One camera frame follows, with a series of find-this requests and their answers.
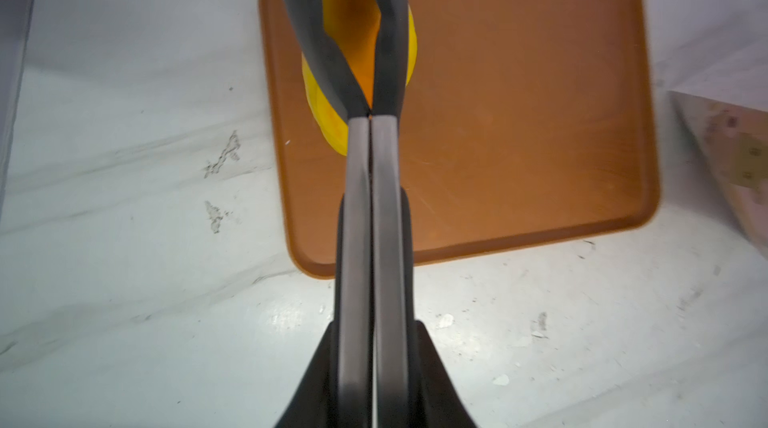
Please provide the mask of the yellow fake bread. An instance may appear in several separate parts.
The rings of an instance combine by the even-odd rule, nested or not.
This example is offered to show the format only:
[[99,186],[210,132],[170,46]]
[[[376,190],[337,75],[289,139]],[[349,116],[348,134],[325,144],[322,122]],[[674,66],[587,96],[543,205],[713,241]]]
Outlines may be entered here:
[[[367,102],[373,100],[374,63],[381,13],[375,0],[322,0],[323,27],[347,61]],[[305,59],[301,60],[307,104],[330,148],[347,154],[348,126],[322,92]]]

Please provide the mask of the cartoon animal paper bag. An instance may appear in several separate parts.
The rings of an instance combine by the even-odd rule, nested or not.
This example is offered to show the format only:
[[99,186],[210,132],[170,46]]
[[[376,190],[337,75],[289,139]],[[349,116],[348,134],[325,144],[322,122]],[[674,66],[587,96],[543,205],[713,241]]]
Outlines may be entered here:
[[746,237],[767,254],[767,42],[671,90],[685,126]]

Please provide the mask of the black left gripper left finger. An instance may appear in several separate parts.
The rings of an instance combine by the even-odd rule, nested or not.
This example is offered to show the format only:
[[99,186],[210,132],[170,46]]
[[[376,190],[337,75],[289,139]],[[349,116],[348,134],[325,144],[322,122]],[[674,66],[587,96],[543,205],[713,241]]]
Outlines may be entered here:
[[373,314],[369,106],[348,62],[324,27],[323,0],[284,0],[318,85],[347,120],[345,191],[337,233],[334,313],[319,353],[328,356],[324,427],[369,427]]

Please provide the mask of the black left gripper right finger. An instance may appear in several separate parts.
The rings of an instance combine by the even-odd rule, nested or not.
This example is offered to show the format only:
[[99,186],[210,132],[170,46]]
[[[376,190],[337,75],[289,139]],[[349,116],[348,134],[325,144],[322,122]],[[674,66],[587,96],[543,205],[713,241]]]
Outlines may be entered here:
[[414,314],[410,207],[399,158],[408,0],[375,1],[381,15],[370,118],[376,420],[381,427],[471,427],[426,326]]

